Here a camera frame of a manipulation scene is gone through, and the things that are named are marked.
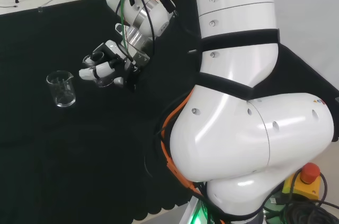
white wall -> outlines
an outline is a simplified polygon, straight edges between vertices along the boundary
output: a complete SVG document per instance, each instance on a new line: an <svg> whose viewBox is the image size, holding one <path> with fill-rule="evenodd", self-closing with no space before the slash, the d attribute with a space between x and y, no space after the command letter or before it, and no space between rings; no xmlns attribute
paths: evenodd
<svg viewBox="0 0 339 224"><path fill-rule="evenodd" d="M339 89L339 0L275 0L281 43Z"/></svg>

robotic hand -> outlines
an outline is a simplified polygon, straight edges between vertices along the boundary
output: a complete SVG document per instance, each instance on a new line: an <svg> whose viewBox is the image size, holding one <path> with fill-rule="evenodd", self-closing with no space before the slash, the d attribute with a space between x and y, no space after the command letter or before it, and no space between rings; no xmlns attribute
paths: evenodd
<svg viewBox="0 0 339 224"><path fill-rule="evenodd" d="M79 75L84 80L95 81L99 87L114 83L119 87L128 86L130 90L134 90L131 86L134 86L136 76L150 60L144 50L147 50L151 43L155 50L155 39L167 28L175 6L171 0L106 1L116 15L123 17L131 26L116 24L115 30L123 38L121 44L112 40L101 44L92 55L84 58L83 63L89 68L80 70ZM123 66L125 73L117 73L116 66Z"/></svg>
<svg viewBox="0 0 339 224"><path fill-rule="evenodd" d="M115 11L119 1L107 3ZM154 35L160 36L172 15L158 1L145 3ZM163 151L171 152L172 158L166 154L168 166L186 187L204 182L204 196L224 219L246 223L277 185L329 145L333 120L326 104L307 93L257 100L236 93L263 81L275 66L279 31L274 0L197 4L204 83L197 83L186 99L168 138L169 149L162 145ZM142 0L125 5L126 21L149 38Z"/></svg>

green cable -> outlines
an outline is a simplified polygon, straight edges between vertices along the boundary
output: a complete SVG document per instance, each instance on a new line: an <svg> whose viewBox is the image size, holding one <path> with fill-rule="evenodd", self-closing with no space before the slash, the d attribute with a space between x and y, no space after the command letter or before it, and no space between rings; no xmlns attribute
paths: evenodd
<svg viewBox="0 0 339 224"><path fill-rule="evenodd" d="M123 40L123 45L124 45L124 47L125 47L125 49L126 49L126 52L127 52L127 54L128 54L128 56L129 57L131 57L131 55L129 54L129 51L128 51L128 48L127 48L127 45L126 45L126 40L125 40L125 30L124 30L124 24L123 24L123 4L125 3L125 0L121 0L121 6L120 6L120 8L121 8L121 15L120 15L120 17L121 17L121 28L122 28L122 40Z"/></svg>

green light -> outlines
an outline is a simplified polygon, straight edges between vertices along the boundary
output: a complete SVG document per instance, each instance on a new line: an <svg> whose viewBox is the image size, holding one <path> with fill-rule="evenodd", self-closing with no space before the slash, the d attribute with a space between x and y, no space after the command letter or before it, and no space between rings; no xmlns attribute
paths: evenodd
<svg viewBox="0 0 339 224"><path fill-rule="evenodd" d="M199 219L199 218L196 218L194 224L201 224L200 219Z"/></svg>
<svg viewBox="0 0 339 224"><path fill-rule="evenodd" d="M192 220L189 222L189 224L202 224L202 223L206 223L206 218L203 214L203 210L201 207L199 207L194 215L193 215L193 218Z"/></svg>

silver metal part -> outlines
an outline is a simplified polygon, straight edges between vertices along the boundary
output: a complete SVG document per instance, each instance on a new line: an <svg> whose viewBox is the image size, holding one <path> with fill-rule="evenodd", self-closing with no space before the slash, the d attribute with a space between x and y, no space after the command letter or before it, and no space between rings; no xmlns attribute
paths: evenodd
<svg viewBox="0 0 339 224"><path fill-rule="evenodd" d="M149 0L146 3L146 7L148 12L150 12L156 5L158 4L158 2L156 0ZM139 14L137 15L136 19L133 22L133 26L136 28L140 28L141 24L143 23L143 21L147 18L147 12L145 10L145 7L143 7Z"/></svg>
<svg viewBox="0 0 339 224"><path fill-rule="evenodd" d="M127 30L126 35L128 43L140 51L147 48L152 43L150 38L143 36L141 32L133 26Z"/></svg>
<svg viewBox="0 0 339 224"><path fill-rule="evenodd" d="M133 56L133 59L136 61L138 66L146 66L149 62L149 56L144 52L137 50L137 53Z"/></svg>

